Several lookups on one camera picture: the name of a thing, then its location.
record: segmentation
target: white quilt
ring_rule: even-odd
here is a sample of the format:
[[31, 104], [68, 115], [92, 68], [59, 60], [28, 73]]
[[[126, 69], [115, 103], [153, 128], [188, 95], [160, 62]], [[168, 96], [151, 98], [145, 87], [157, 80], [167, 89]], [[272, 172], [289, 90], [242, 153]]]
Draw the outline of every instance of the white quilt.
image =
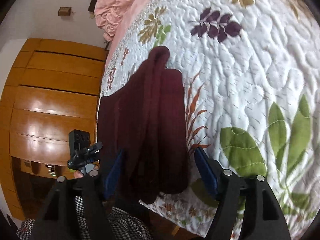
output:
[[[216, 211], [192, 149], [241, 176], [267, 177], [292, 239], [320, 209], [320, 28], [301, 0], [151, 0], [119, 43], [101, 97], [158, 45], [182, 72], [190, 187], [148, 208], [205, 236]], [[232, 239], [239, 237], [239, 211]]]

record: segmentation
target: white wall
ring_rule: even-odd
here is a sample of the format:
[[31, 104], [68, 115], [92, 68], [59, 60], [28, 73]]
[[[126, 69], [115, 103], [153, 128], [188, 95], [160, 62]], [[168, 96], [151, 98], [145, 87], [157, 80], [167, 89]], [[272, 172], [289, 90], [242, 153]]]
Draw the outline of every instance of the white wall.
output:
[[[103, 30], [87, 11], [91, 0], [16, 0], [0, 25], [0, 96], [18, 52], [27, 38], [75, 41], [105, 47]], [[72, 7], [60, 17], [60, 6]], [[0, 209], [10, 213], [0, 187]]]

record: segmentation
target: purple leaf print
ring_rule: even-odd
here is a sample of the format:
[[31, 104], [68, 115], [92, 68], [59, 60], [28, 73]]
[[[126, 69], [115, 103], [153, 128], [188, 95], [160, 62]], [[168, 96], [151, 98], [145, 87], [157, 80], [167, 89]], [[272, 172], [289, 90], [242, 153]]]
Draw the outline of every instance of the purple leaf print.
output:
[[201, 28], [202, 28], [201, 25], [195, 26], [195, 27], [190, 31], [191, 35], [192, 35], [192, 36], [193, 36], [193, 35], [196, 35], [196, 34], [200, 31]]
[[226, 35], [223, 27], [219, 28], [218, 42], [223, 42], [228, 36]]
[[198, 37], [201, 38], [202, 35], [208, 30], [207, 25], [203, 24], [198, 32]]
[[210, 38], [214, 39], [215, 37], [218, 36], [218, 34], [219, 34], [219, 31], [218, 31], [217, 27], [211, 25], [211, 26], [210, 26], [210, 29], [209, 29], [209, 31], [208, 31], [208, 36], [209, 36]]
[[225, 31], [232, 37], [236, 37], [239, 35], [241, 30], [241, 25], [236, 22], [229, 22], [228, 25], [225, 27]]
[[211, 8], [204, 9], [202, 14], [200, 14], [200, 20], [203, 20], [205, 17], [207, 17], [207, 15], [210, 13], [210, 11], [211, 11]]
[[209, 23], [216, 21], [216, 20], [218, 20], [219, 16], [220, 16], [220, 12], [214, 11], [205, 21], [209, 22]]
[[222, 15], [221, 18], [220, 18], [220, 23], [228, 22], [230, 20], [231, 16], [232, 15], [229, 14], [229, 13], [226, 13], [226, 14]]

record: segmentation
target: folded maroon cloth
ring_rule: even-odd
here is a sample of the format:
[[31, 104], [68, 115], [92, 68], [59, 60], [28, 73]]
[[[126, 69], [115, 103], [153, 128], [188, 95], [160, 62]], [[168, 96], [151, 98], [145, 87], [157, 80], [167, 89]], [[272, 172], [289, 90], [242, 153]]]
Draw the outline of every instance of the folded maroon cloth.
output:
[[169, 56], [167, 47], [152, 49], [123, 88], [101, 98], [98, 113], [102, 173], [124, 149], [120, 193], [145, 203], [188, 185], [184, 88], [181, 73], [165, 68]]

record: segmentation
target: pink fabric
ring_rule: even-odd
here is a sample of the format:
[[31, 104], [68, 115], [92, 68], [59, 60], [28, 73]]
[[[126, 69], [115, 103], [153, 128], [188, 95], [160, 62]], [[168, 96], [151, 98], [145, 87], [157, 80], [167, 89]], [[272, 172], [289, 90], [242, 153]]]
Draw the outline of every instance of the pink fabric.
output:
[[134, 0], [97, 0], [94, 14], [96, 24], [103, 29], [106, 41], [112, 41], [118, 25]]
[[125, 35], [127, 29], [129, 28], [131, 23], [134, 21], [134, 19], [137, 17], [137, 15], [142, 11], [142, 9], [145, 8], [146, 4], [149, 1], [150, 0], [134, 0], [132, 6], [129, 8], [129, 10], [127, 11], [121, 23], [118, 26], [116, 34], [111, 43], [110, 51], [106, 60], [106, 66], [108, 66], [109, 61], [116, 50], [116, 47], [118, 46], [119, 42]]

